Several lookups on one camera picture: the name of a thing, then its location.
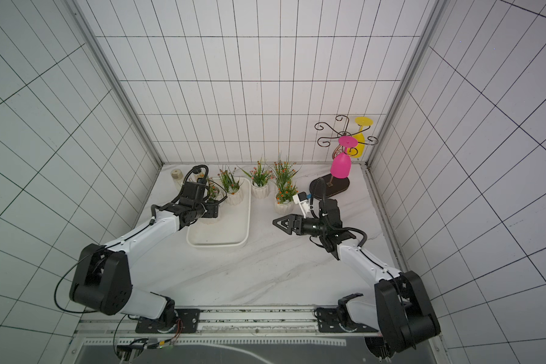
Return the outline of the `white storage tray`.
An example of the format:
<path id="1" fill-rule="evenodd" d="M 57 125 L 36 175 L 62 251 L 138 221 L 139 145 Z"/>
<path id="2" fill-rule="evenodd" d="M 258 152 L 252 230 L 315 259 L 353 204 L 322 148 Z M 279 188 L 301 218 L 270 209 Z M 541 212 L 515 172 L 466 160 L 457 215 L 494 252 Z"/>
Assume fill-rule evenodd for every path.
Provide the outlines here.
<path id="1" fill-rule="evenodd" d="M 250 233 L 251 191 L 250 181 L 241 177 L 242 200 L 237 205 L 224 202 L 219 207 L 216 222 L 207 224 L 200 219 L 188 228 L 187 243 L 195 248 L 243 247 Z"/>

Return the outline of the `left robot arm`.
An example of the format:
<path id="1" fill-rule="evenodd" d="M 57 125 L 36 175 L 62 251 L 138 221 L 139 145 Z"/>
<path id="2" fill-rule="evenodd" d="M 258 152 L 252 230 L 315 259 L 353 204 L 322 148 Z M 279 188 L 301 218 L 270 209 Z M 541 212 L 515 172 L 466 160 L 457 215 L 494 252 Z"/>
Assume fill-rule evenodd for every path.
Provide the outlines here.
<path id="1" fill-rule="evenodd" d="M 130 269 L 165 238 L 206 216 L 218 213 L 219 202 L 209 200 L 209 182 L 185 182 L 180 193 L 163 206 L 151 206 L 149 222 L 105 245 L 81 251 L 69 291 L 70 300 L 105 315 L 136 316 L 159 332 L 177 327 L 174 300 L 135 288 Z"/>

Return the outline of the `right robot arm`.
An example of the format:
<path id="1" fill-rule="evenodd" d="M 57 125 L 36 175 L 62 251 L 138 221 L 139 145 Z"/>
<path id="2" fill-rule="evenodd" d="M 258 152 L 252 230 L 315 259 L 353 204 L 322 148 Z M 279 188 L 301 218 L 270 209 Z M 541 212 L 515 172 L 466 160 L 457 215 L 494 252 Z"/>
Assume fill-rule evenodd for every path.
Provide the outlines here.
<path id="1" fill-rule="evenodd" d="M 318 246 L 348 265 L 374 290 L 372 297 L 354 293 L 335 307 L 313 313 L 321 333 L 364 333 L 369 351 L 391 359 L 417 344 L 437 337 L 441 326 L 420 276 L 400 271 L 364 250 L 364 231 L 345 227 L 336 200 L 322 200 L 318 214 L 290 214 L 272 224 L 289 235 L 318 238 Z"/>

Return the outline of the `potted gypsophila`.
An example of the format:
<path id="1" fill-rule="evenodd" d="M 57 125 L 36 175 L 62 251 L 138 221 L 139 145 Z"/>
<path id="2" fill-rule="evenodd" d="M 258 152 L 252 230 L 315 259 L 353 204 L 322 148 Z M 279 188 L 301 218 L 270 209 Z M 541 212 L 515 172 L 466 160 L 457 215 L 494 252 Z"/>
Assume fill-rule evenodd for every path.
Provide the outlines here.
<path id="1" fill-rule="evenodd" d="M 279 215 L 291 213 L 294 204 L 294 195 L 298 193 L 297 186 L 294 183 L 294 177 L 298 170 L 295 164 L 288 160 L 277 160 L 273 165 L 273 174 L 275 177 L 275 211 Z"/>
<path id="2" fill-rule="evenodd" d="M 212 178 L 208 179 L 208 197 L 206 200 L 206 218 L 217 218 L 221 203 L 221 190 Z"/>
<path id="3" fill-rule="evenodd" d="M 221 186 L 226 192 L 226 202 L 232 206 L 237 206 L 243 201 L 244 195 L 241 189 L 241 179 L 235 176 L 237 169 L 230 167 L 222 167 L 219 169 L 219 177 Z"/>
<path id="4" fill-rule="evenodd" d="M 251 181 L 253 197 L 263 200 L 270 194 L 268 184 L 273 179 L 273 170 L 265 162 L 258 161 L 252 169 L 241 168 L 241 171 Z"/>

